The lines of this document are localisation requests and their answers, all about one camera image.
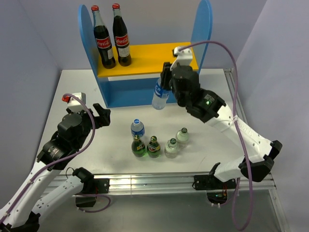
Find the Pocari Sweat bottle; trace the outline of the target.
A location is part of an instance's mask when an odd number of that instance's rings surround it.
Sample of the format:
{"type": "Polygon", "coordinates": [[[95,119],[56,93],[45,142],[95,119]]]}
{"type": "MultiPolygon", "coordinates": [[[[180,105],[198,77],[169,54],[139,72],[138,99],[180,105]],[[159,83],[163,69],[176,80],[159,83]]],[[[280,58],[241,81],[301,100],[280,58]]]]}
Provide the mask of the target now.
{"type": "Polygon", "coordinates": [[[163,89],[160,84],[161,78],[158,78],[152,99],[152,107],[156,110],[162,110],[166,106],[170,93],[170,91],[163,89]]]}
{"type": "Polygon", "coordinates": [[[139,119],[134,119],[131,124],[131,134],[134,137],[138,135],[140,138],[145,134],[145,127],[144,124],[139,119]]]}

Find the green perrier bottle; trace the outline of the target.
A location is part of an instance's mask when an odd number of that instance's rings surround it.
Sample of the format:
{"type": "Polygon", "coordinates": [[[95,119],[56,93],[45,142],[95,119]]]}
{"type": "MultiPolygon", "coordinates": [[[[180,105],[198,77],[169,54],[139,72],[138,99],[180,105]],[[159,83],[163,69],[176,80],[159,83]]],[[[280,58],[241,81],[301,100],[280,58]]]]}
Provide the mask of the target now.
{"type": "Polygon", "coordinates": [[[147,153],[149,157],[155,159],[160,155],[161,146],[157,140],[156,136],[152,136],[148,145],[147,145],[147,153]]]}
{"type": "Polygon", "coordinates": [[[145,143],[143,142],[143,140],[141,140],[140,136],[137,134],[133,137],[131,150],[132,153],[138,158],[143,157],[143,155],[146,152],[145,143]]]}

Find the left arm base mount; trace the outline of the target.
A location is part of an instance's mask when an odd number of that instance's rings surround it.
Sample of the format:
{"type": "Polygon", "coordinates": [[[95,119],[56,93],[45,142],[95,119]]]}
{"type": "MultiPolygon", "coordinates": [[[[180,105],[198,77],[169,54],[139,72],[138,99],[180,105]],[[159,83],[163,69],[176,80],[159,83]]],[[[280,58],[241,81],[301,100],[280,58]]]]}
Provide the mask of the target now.
{"type": "MultiPolygon", "coordinates": [[[[79,192],[79,194],[107,194],[109,191],[109,186],[110,180],[108,178],[94,178],[84,183],[83,189],[79,192]]],[[[93,196],[82,197],[77,195],[75,198],[76,206],[82,209],[93,208],[97,202],[98,197],[93,196]]]]}

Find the cola glass bottle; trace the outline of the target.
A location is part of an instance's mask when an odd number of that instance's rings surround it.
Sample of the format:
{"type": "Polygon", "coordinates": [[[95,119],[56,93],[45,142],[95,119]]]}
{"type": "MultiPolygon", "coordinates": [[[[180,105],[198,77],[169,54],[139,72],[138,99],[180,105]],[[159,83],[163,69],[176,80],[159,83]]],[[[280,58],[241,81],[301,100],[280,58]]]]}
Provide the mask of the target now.
{"type": "Polygon", "coordinates": [[[102,20],[99,7],[97,5],[93,5],[91,6],[91,11],[94,20],[94,36],[96,39],[98,51],[101,56],[102,65],[106,69],[112,69],[115,67],[116,63],[108,29],[102,20]]]}
{"type": "Polygon", "coordinates": [[[113,37],[118,54],[118,62],[121,66],[127,67],[131,64],[129,37],[125,22],[122,18],[120,4],[114,3],[113,9],[113,37]]]}

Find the left cola glass bottle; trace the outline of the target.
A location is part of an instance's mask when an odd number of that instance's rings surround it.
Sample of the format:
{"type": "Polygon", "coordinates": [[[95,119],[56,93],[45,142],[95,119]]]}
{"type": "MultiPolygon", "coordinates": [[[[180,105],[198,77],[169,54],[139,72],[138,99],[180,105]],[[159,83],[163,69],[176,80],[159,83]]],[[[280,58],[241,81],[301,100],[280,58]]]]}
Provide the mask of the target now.
{"type": "Polygon", "coordinates": [[[116,63],[108,29],[102,20],[99,7],[97,5],[93,5],[91,6],[91,11],[94,20],[94,36],[96,39],[98,51],[101,56],[102,65],[106,69],[112,69],[115,67],[116,63]]]}

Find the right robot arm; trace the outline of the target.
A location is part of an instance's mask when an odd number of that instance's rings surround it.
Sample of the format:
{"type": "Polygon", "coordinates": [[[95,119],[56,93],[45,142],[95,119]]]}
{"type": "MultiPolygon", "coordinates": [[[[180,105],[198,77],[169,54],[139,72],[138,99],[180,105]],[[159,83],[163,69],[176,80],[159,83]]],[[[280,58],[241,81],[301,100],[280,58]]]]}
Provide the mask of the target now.
{"type": "Polygon", "coordinates": [[[245,177],[261,182],[271,171],[274,159],[282,149],[278,140],[271,141],[255,132],[215,92],[201,88],[199,75],[192,67],[165,62],[160,75],[161,87],[170,90],[180,107],[191,116],[217,129],[236,145],[241,146],[242,157],[215,164],[209,183],[220,188],[226,181],[245,177]]]}

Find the clear glass bottle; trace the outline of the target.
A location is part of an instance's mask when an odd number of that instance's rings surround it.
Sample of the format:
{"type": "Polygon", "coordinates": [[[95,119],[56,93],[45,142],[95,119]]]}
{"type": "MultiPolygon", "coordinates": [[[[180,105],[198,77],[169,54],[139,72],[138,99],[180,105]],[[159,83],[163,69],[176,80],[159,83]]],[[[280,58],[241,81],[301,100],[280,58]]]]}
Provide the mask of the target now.
{"type": "Polygon", "coordinates": [[[187,128],[182,128],[176,133],[176,140],[179,148],[186,147],[189,140],[189,133],[187,128]]]}
{"type": "Polygon", "coordinates": [[[175,138],[171,138],[166,142],[165,155],[169,159],[174,159],[178,155],[179,146],[175,138]]]}

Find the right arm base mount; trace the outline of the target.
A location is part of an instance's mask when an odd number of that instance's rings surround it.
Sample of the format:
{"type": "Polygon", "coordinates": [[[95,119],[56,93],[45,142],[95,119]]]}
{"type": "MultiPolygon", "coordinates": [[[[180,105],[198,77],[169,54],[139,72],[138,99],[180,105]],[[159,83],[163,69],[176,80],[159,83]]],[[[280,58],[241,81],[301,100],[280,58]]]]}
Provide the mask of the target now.
{"type": "Polygon", "coordinates": [[[222,182],[210,174],[194,175],[192,188],[205,191],[211,206],[221,207],[229,202],[228,190],[236,188],[235,179],[222,182]]]}

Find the aluminium side rail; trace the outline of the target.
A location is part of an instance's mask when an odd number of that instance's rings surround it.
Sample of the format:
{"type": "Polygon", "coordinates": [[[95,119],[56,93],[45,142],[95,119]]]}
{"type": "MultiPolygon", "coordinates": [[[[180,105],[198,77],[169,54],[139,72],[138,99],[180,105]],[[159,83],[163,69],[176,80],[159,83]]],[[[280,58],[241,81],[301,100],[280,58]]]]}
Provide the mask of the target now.
{"type": "MultiPolygon", "coordinates": [[[[235,81],[235,70],[233,68],[230,69],[224,69],[224,74],[226,77],[226,81],[229,87],[229,90],[231,92],[231,95],[234,95],[235,93],[235,88],[236,88],[236,81],[235,81]]],[[[237,94],[237,114],[239,117],[241,117],[241,119],[247,123],[247,118],[246,115],[244,113],[240,98],[239,98],[239,94],[237,94]]],[[[273,208],[273,212],[275,214],[276,217],[276,223],[279,227],[278,231],[279,232],[290,232],[290,226],[287,222],[287,218],[285,216],[284,210],[283,210],[283,206],[280,202],[279,199],[279,195],[277,192],[277,187],[275,184],[275,181],[271,175],[271,180],[273,182],[273,188],[270,188],[268,190],[269,193],[269,197],[270,197],[270,205],[273,208]]]]}

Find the aluminium front rail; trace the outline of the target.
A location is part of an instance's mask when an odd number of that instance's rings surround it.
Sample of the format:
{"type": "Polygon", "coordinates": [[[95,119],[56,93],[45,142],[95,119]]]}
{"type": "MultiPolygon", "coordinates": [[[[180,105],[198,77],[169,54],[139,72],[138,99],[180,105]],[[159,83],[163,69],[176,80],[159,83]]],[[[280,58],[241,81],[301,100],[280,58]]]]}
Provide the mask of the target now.
{"type": "MultiPolygon", "coordinates": [[[[97,174],[94,179],[98,182],[98,192],[115,195],[151,195],[151,194],[178,194],[196,192],[192,184],[195,175],[208,173],[160,173],[160,174],[97,174]]],[[[64,174],[57,176],[43,192],[42,197],[56,189],[67,180],[64,174]]],[[[253,182],[253,190],[276,189],[274,179],[268,174],[261,182],[253,182]]],[[[239,191],[249,190],[249,180],[241,177],[239,191]]]]}

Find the right cola glass bottle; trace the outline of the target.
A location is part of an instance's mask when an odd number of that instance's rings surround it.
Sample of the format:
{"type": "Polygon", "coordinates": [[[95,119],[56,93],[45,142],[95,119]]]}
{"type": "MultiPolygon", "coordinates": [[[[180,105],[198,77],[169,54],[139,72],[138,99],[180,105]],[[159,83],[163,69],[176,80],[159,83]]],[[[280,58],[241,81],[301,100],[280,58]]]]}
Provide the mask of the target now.
{"type": "Polygon", "coordinates": [[[118,62],[121,66],[127,67],[131,64],[129,37],[125,22],[122,18],[120,4],[114,3],[113,9],[113,37],[118,54],[118,62]]]}

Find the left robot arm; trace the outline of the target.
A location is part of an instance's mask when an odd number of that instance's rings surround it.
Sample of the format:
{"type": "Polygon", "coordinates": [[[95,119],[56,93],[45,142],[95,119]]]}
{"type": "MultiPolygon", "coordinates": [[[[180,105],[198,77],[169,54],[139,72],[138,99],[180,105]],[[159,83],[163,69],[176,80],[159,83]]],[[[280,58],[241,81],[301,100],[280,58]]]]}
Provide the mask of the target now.
{"type": "Polygon", "coordinates": [[[95,194],[94,175],[80,167],[73,171],[62,185],[42,196],[48,185],[65,169],[67,164],[87,147],[84,142],[96,129],[109,126],[111,111],[100,104],[91,109],[80,107],[78,112],[67,108],[56,132],[37,156],[30,174],[22,186],[1,209],[0,229],[3,232],[36,232],[43,218],[75,194],[95,194]]]}

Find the blue and yellow shelf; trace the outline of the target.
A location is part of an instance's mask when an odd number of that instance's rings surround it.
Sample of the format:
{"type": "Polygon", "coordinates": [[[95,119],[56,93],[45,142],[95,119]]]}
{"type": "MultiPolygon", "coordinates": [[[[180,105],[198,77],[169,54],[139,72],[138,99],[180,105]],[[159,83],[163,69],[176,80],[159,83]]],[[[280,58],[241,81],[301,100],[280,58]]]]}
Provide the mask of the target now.
{"type": "MultiPolygon", "coordinates": [[[[103,67],[95,42],[93,23],[85,5],[78,10],[78,23],[82,43],[103,97],[108,108],[151,104],[156,82],[162,72],[163,63],[172,63],[172,50],[177,46],[209,40],[212,32],[212,6],[209,0],[201,0],[195,17],[191,41],[179,43],[157,43],[131,45],[132,64],[123,67],[116,60],[112,69],[103,67]]],[[[192,68],[200,72],[208,45],[192,47],[192,68]]]]}

